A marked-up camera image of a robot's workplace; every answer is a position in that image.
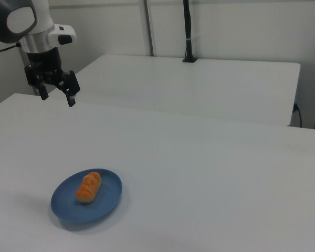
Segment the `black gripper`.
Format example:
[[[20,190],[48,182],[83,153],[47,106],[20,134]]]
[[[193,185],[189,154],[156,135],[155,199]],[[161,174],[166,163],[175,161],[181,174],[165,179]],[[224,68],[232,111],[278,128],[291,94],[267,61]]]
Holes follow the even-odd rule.
[[[28,84],[35,86],[37,76],[43,78],[38,80],[41,99],[46,100],[49,97],[45,82],[59,88],[66,95],[68,106],[73,107],[80,86],[72,70],[67,73],[62,70],[58,47],[42,53],[27,53],[27,58],[29,64],[25,67],[25,74]]]

